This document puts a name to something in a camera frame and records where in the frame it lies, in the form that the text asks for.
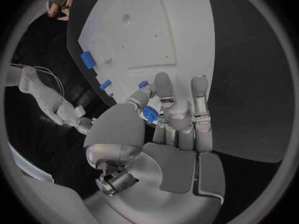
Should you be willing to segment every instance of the hole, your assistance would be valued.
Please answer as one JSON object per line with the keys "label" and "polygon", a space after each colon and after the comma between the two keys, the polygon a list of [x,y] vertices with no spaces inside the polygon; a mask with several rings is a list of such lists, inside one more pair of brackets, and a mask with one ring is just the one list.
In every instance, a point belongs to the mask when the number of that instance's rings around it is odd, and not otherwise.
{"label": "hole", "polygon": [[125,15],[123,15],[122,20],[123,20],[123,23],[129,24],[131,21],[131,17],[129,14],[125,14]]}

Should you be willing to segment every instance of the white robotic arm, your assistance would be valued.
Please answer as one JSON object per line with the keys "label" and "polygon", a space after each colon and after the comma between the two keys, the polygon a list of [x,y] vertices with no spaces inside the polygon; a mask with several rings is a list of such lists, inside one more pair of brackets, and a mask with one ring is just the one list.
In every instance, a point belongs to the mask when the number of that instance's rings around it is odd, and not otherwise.
{"label": "white robotic arm", "polygon": [[10,66],[6,86],[18,86],[21,92],[33,95],[40,109],[56,124],[67,124],[82,134],[88,133],[92,123],[90,119],[82,117],[85,114],[83,108],[74,108],[58,92],[44,85],[35,68]]}

